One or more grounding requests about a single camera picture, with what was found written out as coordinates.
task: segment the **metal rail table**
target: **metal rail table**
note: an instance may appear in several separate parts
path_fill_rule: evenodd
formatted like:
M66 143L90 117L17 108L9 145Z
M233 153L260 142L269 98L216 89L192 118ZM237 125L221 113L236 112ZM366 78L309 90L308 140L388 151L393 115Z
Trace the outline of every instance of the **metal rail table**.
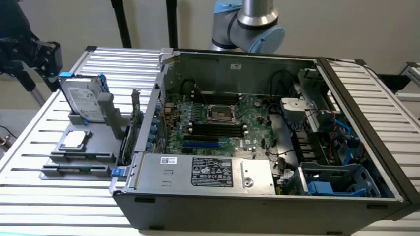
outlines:
M116 107L122 113L129 113L133 88L141 90L141 109L145 109L158 73L158 54L156 50L97 48L94 52L82 54L72 72L84 75L104 72ZM56 92L0 160L0 235L2 232L77 236L197 235L184 232L138 232L133 229L110 197L106 181L38 179L40 168L48 161L48 154L69 123L68 112L65 99ZM418 160L406 168L410 168L412 183L420 191ZM378 221L353 235L417 236L420 212L400 221Z

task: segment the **blue cable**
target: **blue cable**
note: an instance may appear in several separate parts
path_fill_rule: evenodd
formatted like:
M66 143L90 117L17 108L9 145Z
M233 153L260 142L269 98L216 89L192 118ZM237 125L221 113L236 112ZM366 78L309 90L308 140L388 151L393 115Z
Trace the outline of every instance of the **blue cable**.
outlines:
M349 147L346 147L346 157L345 157L345 160L342 162L344 166L348 165L350 158L352 158L352 149Z
M341 127L344 127L344 129L346 129L348 134L350 134L352 128L348 125L345 125L341 121L338 121L336 119L330 119L330 121L337 123Z

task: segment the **power supply label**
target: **power supply label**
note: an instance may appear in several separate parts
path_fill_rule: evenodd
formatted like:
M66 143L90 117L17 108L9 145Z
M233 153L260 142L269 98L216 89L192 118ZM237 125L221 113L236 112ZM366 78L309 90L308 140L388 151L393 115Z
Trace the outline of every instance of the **power supply label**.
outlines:
M232 188L232 160L193 157L190 184L193 186Z

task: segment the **slatted table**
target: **slatted table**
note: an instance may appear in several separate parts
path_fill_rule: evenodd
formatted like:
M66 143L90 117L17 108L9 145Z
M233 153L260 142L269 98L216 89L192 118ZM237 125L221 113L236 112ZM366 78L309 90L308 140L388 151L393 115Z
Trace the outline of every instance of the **slatted table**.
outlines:
M78 59L72 72L84 75L97 75L104 72L110 93L114 95L114 105L122 113L130 112L130 91L141 90L141 109L145 110L153 81L158 71L158 53L154 50L97 48L85 52ZM412 128L400 125L405 116L386 101L386 95L365 71L360 68L334 65L338 76L346 88L356 95L364 112L373 122L377 132ZM362 87L352 82L365 84ZM30 235L196 235L184 232L138 232L129 226L108 191L109 182L40 180L40 168L48 161L61 133L69 124L69 106L62 94L56 92L48 99L28 127L21 133L9 152L0 160L0 235L1 232ZM394 126L376 125L374 122L393 120ZM417 155L409 155L389 139L389 149L402 151L398 156L401 166L409 175L413 185L420 191L420 161ZM225 235L200 233L200 235ZM354 233L354 236L418 236L420 213L413 213L400 221L378 221Z

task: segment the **side panel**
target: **side panel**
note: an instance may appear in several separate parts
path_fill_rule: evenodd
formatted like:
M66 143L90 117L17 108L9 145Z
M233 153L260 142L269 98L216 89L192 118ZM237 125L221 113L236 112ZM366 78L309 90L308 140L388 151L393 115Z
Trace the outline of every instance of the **side panel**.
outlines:
M138 230L349 235L402 206L340 201L246 200L116 194Z
M360 130L360 134L365 139L365 143L368 149L372 150L372 153L377 157L378 163L386 172L386 175L393 182L398 193L401 194L404 201L409 202L410 205L398 213L390 215L386 219L388 220L398 220L408 214L416 212L420 209L420 194L413 187L410 180L408 179L398 163L396 162L388 148L380 139L380 136L372 127L361 108L357 106L352 95L349 94L348 89L345 88L333 68L329 65L329 62L325 58L318 59L320 67L318 69L322 70L322 73L326 76L326 83L329 84L332 93L338 100L338 105L348 111L346 117L353 119L353 126L356 126Z

